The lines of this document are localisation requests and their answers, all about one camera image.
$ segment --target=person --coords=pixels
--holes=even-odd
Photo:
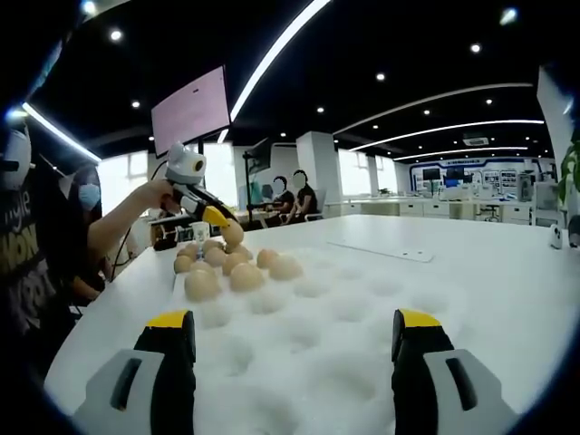
[[[306,173],[301,169],[297,169],[292,176],[292,182],[299,190],[296,195],[296,202],[290,210],[288,219],[282,225],[305,222],[305,215],[319,213],[316,193],[308,184],[308,176]]]
[[[26,134],[11,130],[3,144],[0,305],[21,337],[26,360],[44,377],[74,326],[66,288],[83,268],[83,258],[75,255],[78,247],[103,258],[146,209],[164,205],[179,211],[179,206],[171,185],[158,179],[87,226],[61,192],[56,172],[32,151]]]
[[[280,213],[288,213],[295,203],[294,193],[287,189],[288,180],[279,175],[274,179],[273,184],[275,192],[280,193],[275,196],[274,202],[278,204],[272,206],[272,209]]]
[[[82,167],[74,174],[69,191],[69,202],[72,211],[81,217],[86,227],[102,218],[101,183],[94,166]],[[75,305],[87,305],[99,297],[105,288],[99,272],[111,281],[112,267],[107,256],[91,258],[86,246],[78,246],[76,255],[84,261],[79,261],[81,269],[72,280],[72,302]]]

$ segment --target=egg carton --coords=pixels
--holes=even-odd
[[[394,311],[433,314],[453,340],[464,323],[462,289],[427,291],[421,277],[355,268],[337,251],[285,253],[304,275],[279,282],[262,271],[265,285],[247,294],[231,292],[216,268],[221,295],[192,303],[187,274],[176,276],[164,311],[194,314],[195,433],[389,433]]]

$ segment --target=white table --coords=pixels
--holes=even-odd
[[[329,248],[356,237],[369,247],[421,247],[435,257],[393,257],[397,274],[430,274],[467,293],[467,322],[454,341],[502,382],[503,397],[522,412],[549,382],[574,331],[580,307],[580,252],[547,244],[548,229],[420,217],[349,216],[246,234],[246,246]],[[143,326],[169,300],[177,249],[146,250],[91,304],[48,372],[45,387],[66,413],[84,400],[86,382],[116,352],[132,348]],[[353,251],[353,265],[374,254]]]

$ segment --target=person's hand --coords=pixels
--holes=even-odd
[[[142,201],[143,207],[165,208],[171,213],[179,213],[181,208],[173,199],[173,187],[165,179],[154,179],[135,190],[135,194]]]

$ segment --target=cable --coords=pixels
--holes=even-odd
[[[157,173],[160,171],[161,167],[167,163],[166,160],[163,160],[159,166],[157,168],[155,168],[155,170],[153,171],[153,175],[151,175],[150,181],[153,181],[155,179],[155,176],[157,175]],[[117,256],[115,257],[115,261],[112,264],[112,272],[111,272],[111,281],[113,281],[115,279],[115,269],[117,268],[117,266],[124,266],[127,263],[129,263],[129,261],[131,260],[130,258],[125,261],[124,263],[121,264],[117,264],[117,261],[119,260],[119,256],[121,255],[121,251],[123,249],[123,247],[125,246],[125,242],[127,241],[127,237],[129,237],[129,233],[131,232],[131,228],[129,228],[127,230],[127,232],[125,233],[125,237],[123,238],[121,245],[119,246],[119,250],[117,251]]]

